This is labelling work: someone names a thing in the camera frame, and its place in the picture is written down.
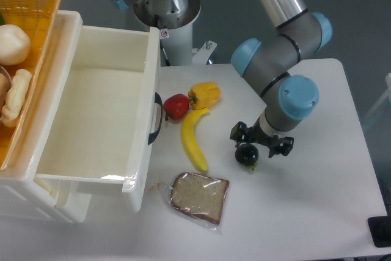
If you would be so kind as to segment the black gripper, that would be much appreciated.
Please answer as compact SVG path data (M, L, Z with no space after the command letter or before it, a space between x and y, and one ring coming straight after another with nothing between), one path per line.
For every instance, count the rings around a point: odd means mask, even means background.
M257 143L269 148L268 157L274 155L288 156L294 146L293 137L269 136L259 125L247 127L244 122L239 121L230 132L230 139L235 142L235 147L238 148L241 144Z

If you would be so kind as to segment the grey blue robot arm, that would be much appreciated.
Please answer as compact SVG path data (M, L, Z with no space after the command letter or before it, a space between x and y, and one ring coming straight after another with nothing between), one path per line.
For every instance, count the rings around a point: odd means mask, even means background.
M320 50L332 37L330 21L309 13L303 0L260 0L277 30L277 37L262 43L246 40L234 51L231 63L264 101L266 108L253 126L237 123L230 139L235 158L242 164L258 157L257 145L269 155L288 155L294 140L287 136L310 115L319 99L315 83L290 68ZM200 12L200 0L111 0L120 10L132 8L146 27L161 32L160 48L166 65L190 61L192 25Z

